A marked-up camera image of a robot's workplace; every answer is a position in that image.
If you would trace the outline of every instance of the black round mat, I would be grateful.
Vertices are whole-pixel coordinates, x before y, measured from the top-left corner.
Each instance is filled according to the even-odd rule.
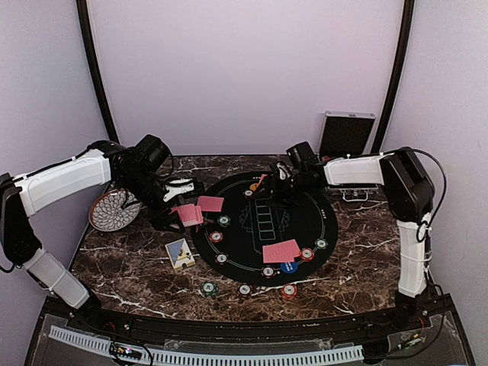
[[[299,281],[322,267],[332,254],[337,242],[337,219],[330,203],[321,191],[309,191],[297,199],[297,203],[285,208],[269,207],[265,200],[248,200],[243,192],[257,183],[264,172],[249,172],[234,175],[210,187],[205,195],[223,197],[222,212],[205,212],[204,218],[214,223],[202,230],[191,228],[191,238],[201,258],[222,275],[247,284],[277,286]],[[221,227],[220,216],[231,219],[228,227]],[[223,240],[212,243],[209,235],[219,231]],[[265,264],[262,247],[285,240],[295,239],[298,246],[315,252],[311,262],[295,258],[298,269],[285,273],[280,263]],[[316,247],[316,240],[327,241],[325,249]],[[228,261],[216,262],[218,254],[225,254]],[[276,275],[266,278],[264,267],[272,267]]]

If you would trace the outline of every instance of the white wall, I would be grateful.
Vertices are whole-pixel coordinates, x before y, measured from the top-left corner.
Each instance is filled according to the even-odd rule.
[[[402,0],[91,1],[123,144],[177,154],[283,153],[325,110],[379,116]]]
[[[454,297],[477,364],[488,364],[488,2],[417,2],[384,145],[431,152],[448,173],[433,275]]]
[[[4,0],[0,26],[0,173],[33,171],[105,139],[75,2]],[[64,265],[99,192],[72,196],[31,220]],[[8,266],[3,252],[0,264]],[[0,364],[24,364],[43,300],[44,292],[24,271],[0,273]]]

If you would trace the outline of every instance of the table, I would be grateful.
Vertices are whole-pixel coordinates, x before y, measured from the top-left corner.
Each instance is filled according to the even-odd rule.
[[[175,177],[192,176],[208,188],[241,172],[268,170],[282,156],[175,157]],[[72,263],[72,272],[100,298],[103,308],[170,319],[218,322],[317,319],[393,307],[400,276],[400,240],[385,197],[346,203],[327,196],[339,222],[339,239],[330,260],[298,281],[298,296],[285,301],[280,289],[258,287],[251,299],[236,295],[239,283],[224,278],[204,261],[175,272],[165,244],[185,234],[157,232],[147,212],[126,228],[102,233],[88,228]],[[206,281],[218,284],[216,299],[201,296]]]

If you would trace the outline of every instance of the robotic arm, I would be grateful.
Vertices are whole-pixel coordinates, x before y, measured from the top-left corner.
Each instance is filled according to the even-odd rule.
[[[149,221],[156,230],[182,232],[183,224],[171,206],[180,194],[201,194],[204,186],[191,178],[170,180],[157,175],[169,156],[160,139],[147,135],[134,147],[98,141],[82,154],[37,172],[14,178],[1,175],[0,242],[12,269],[14,265],[25,268],[72,308],[89,313],[99,305],[98,299],[42,247],[29,217],[85,188],[112,182],[149,208]]]
[[[286,165],[271,167],[256,196],[276,204],[293,203],[294,196],[313,188],[331,185],[383,185],[389,208],[400,230],[401,273],[396,293],[397,307],[411,313],[426,288],[425,273],[431,258],[429,227],[434,186],[422,163],[409,148],[376,156],[337,158],[321,162],[309,143],[287,150],[298,173]]]

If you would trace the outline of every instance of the black pole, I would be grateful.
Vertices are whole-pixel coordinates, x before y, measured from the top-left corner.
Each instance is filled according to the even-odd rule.
[[[390,84],[388,85],[387,97],[384,101],[383,111],[381,112],[380,121],[376,137],[374,138],[372,153],[380,152],[384,137],[387,133],[388,123],[390,122],[391,112],[397,97],[400,77],[402,75],[403,63],[405,62],[406,48],[409,42],[410,27],[412,26],[413,8],[415,0],[405,0],[403,4],[402,24],[400,25],[400,35],[398,36],[398,45],[396,46],[395,61],[393,71],[391,72]]]
[[[76,0],[78,8],[79,26],[82,30],[83,43],[85,45],[86,59],[91,73],[91,81],[97,95],[98,106],[100,107],[101,116],[104,119],[105,129],[108,138],[115,143],[119,143],[119,137],[115,130],[114,120],[108,107],[107,96],[105,95],[104,84],[101,80],[100,69],[98,68],[97,54],[95,44],[93,43],[92,28],[90,27],[90,17],[88,16],[88,6],[86,0]]]

